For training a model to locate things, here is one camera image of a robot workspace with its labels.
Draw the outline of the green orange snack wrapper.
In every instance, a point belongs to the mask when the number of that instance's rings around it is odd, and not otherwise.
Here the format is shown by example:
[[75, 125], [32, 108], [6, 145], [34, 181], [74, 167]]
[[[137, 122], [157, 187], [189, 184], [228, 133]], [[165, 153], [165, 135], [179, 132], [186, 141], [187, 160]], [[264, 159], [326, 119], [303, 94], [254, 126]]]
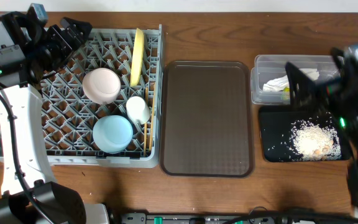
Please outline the green orange snack wrapper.
[[283, 94], [285, 96], [290, 96], [290, 88], [288, 86], [283, 89]]

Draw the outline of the white napkin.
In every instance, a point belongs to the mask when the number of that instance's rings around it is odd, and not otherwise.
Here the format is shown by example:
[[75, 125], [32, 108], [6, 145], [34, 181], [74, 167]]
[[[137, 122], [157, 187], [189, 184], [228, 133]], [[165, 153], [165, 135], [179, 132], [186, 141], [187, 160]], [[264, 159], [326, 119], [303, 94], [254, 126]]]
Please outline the white napkin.
[[[319, 72], [316, 68], [301, 68], [300, 69], [303, 73], [305, 73], [309, 78], [313, 81], [319, 78]], [[263, 85], [263, 91], [283, 91], [285, 88], [289, 87], [288, 77], [285, 75], [280, 78], [275, 78], [273, 80], [268, 81]]]

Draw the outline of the pink plastic bowl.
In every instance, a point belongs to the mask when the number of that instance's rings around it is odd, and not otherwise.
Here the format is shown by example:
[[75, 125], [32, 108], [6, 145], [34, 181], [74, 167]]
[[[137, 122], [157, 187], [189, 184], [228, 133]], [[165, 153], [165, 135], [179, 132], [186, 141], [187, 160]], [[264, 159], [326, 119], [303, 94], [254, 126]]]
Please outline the pink plastic bowl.
[[97, 68], [84, 76], [82, 87], [88, 99], [94, 103], [106, 105], [118, 97], [121, 81], [112, 70]]

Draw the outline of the yellow plastic plate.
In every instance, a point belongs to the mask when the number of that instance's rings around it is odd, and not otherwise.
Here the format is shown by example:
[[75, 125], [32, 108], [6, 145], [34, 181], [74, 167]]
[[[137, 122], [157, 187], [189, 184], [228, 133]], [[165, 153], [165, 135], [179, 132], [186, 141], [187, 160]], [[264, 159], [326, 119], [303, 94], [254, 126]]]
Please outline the yellow plastic plate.
[[130, 86], [136, 86], [140, 82], [144, 55], [144, 33], [139, 28], [135, 32], [135, 42], [133, 48], [132, 64], [131, 64], [131, 80]]

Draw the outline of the cream plastic cup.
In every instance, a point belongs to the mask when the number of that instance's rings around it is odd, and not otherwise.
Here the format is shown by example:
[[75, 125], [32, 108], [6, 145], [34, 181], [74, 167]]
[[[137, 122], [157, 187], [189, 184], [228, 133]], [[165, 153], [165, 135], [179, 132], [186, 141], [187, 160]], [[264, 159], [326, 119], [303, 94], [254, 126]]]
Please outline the cream plastic cup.
[[132, 96], [126, 102], [127, 116], [133, 123], [145, 124], [150, 118], [150, 109], [145, 100]]

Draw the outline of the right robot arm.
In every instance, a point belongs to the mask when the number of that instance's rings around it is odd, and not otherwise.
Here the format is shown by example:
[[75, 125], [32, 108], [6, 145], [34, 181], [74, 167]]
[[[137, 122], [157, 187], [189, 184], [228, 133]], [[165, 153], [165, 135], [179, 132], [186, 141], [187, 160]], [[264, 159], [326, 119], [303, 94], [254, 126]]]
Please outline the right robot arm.
[[331, 113], [355, 147], [357, 157], [348, 169], [347, 184], [351, 203], [358, 208], [358, 43], [344, 50], [333, 47], [330, 54], [339, 75], [326, 81], [313, 81], [293, 63], [285, 64], [290, 104], [294, 108]]

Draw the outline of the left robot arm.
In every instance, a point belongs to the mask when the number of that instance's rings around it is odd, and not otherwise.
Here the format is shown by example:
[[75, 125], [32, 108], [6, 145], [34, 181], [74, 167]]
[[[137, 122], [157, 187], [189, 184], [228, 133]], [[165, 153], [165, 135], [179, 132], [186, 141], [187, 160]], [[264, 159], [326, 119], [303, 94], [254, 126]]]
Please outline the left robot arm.
[[47, 20], [39, 4], [0, 15], [0, 223], [108, 223], [105, 205], [85, 204], [57, 183], [42, 131], [40, 82], [84, 46], [92, 25], [65, 17], [47, 26]]

